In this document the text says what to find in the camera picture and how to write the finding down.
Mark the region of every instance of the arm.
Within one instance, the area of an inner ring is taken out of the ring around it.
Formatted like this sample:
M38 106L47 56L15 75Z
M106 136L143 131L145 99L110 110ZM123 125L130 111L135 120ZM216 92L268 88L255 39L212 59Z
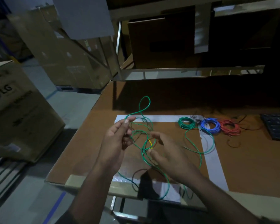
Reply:
M133 143L129 122L134 120L135 117L120 120L106 132L92 170L68 211L57 224L100 222L112 178L121 166L125 149Z
M164 145L165 151L163 157L155 149L149 150L151 157L170 177L192 189L210 213L224 223L259 223L256 216L205 178L170 137L160 132L151 132L151 136Z

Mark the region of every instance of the coiled red wire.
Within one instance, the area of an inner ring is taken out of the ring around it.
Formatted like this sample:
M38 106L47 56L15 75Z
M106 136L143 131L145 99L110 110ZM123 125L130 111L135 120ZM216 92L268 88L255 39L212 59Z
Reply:
M230 119L221 119L218 120L220 123L221 130L229 136L239 136L241 134L241 128L237 123L232 122ZM229 129L226 126L233 126L233 129Z

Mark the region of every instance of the tangled green wire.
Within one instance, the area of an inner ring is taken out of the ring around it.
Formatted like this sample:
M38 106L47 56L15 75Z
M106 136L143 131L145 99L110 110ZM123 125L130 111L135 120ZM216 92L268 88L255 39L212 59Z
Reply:
M144 98L148 98L149 104L147 105L146 108L141 109L141 102L142 102L142 100L143 100ZM147 127L149 131L153 131L153 123L152 123L152 121L151 121L149 118L145 117L145 116L142 114L142 112L143 112L144 110L146 110L149 106L150 106L150 98L149 98L148 96L143 97L143 98L140 100L140 102L139 102L139 111L127 115L127 116L125 117L125 119L126 119L127 117L131 116L131 115L140 113L140 114L142 115L142 117L138 117L138 118L136 118L136 119L142 119L142 122L145 122L146 125L140 124L140 123L134 123L134 122L132 122L132 123L131 123L131 126L132 126L132 124L141 125L141 126ZM189 121L190 124L184 124L183 121ZM202 156L201 156L201 154L207 154L207 153L209 153L210 151L213 150L213 148L215 147L215 140L214 140L214 137L213 137L213 135L212 135L209 131L204 130L204 131L206 131L206 132L212 137L212 139L213 139L213 145L212 145L211 148L210 148L209 150L207 150L206 152L200 152L200 151L198 150L198 148L195 146L195 144L187 137L186 134L187 134L187 132L188 132L189 130L194 129L194 128L198 128L199 130L202 130L202 129L201 129L200 127L197 127L195 121L194 121L193 119L189 118L189 117L181 117L181 118L178 120L178 124L179 124L179 126L180 126L181 128L187 130L187 131L184 133L184 136L185 136L186 139L194 146L194 148L195 148L197 151L191 150L191 149L189 149L189 148L186 147L186 146L184 146L184 148L187 149L187 150L190 150L190 151L192 151L192 152L198 153L198 154L200 155L200 164L199 164L199 169L200 169L201 164L202 164ZM148 133L147 133L146 131L143 131L143 130L134 130L134 131L132 131L131 139L133 139L133 136L135 136L135 135L137 135L137 134L146 134L146 136L147 136L147 138L146 138L146 140L145 140L145 142L144 142L144 144L143 144L142 147L139 147L136 143L134 143L134 145L135 145L137 148L141 149L141 155L142 155L142 158L143 158L144 162L146 162L146 163L147 163L148 165L150 165L151 167L157 169L157 171L159 171L162 175L164 175L164 177L165 177L166 180L167 180L168 188L167 188L165 194L164 194L162 197L159 198L159 200L163 200L163 199L167 196L167 194L168 194L168 192L169 192L169 188L170 188L169 179L168 179L167 175L166 175L160 168L158 168L155 164L153 164L153 162L151 161L151 159L149 158L149 156L148 156L147 153L146 153L146 151L147 151L148 149L152 148L152 147L155 145L156 139L154 140L154 143L153 143L150 147L146 148L146 144L147 144L147 142L148 142L148 140L149 140L149 135L148 135ZM120 172L118 172L118 174L119 174L121 177L123 177L124 179L130 181L132 184L135 184L135 185L137 186L137 184L136 184L133 180L130 180L130 179L128 179L127 177L123 176ZM191 198L193 197L193 193L192 193L192 196L189 197L185 186L184 186L184 190L185 190L185 192L186 192L186 194L187 194L187 197L188 197L189 199L191 199Z

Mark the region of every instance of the blue floor line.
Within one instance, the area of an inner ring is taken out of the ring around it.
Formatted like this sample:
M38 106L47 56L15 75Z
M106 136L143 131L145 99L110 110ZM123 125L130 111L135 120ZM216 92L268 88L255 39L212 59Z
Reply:
M52 96L54 96L58 90L55 90L54 92L50 93L48 96L46 96L46 100L49 100Z
M43 224L48 224L48 222L50 221L50 219L52 218L53 214L55 213L55 211L57 210L58 206L60 205L62 199L64 198L64 196L66 195L66 192L62 192L61 195L59 196L58 200L56 201L56 203L54 204L54 206L52 207L52 209L50 210L50 212L48 213L45 221L43 222Z

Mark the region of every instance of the gray floor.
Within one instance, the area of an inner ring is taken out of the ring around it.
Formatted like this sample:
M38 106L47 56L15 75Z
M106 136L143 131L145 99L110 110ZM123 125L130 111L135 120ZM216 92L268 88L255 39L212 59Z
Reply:
M41 224L45 221L50 210L60 197L62 190L44 182L45 177L58 159L59 155L70 141L76 130L99 98L99 95L77 94L74 92L56 92L56 88L49 80L43 69L35 59L23 64L23 70L35 84L41 94L62 117L66 123L65 130L56 142L34 166L31 166L17 187L0 204L0 224ZM147 79L191 77L199 75L200 72L147 72ZM143 79L142 72L133 72L125 75L127 80ZM53 224L67 210L74 196L66 193L56 212L50 218L48 224ZM112 197L108 196L106 205L110 206ZM119 211L121 200L118 199L115 211ZM132 215L146 216L150 209L146 200L137 201L127 199L124 212ZM101 223L117 223L110 215L103 214Z

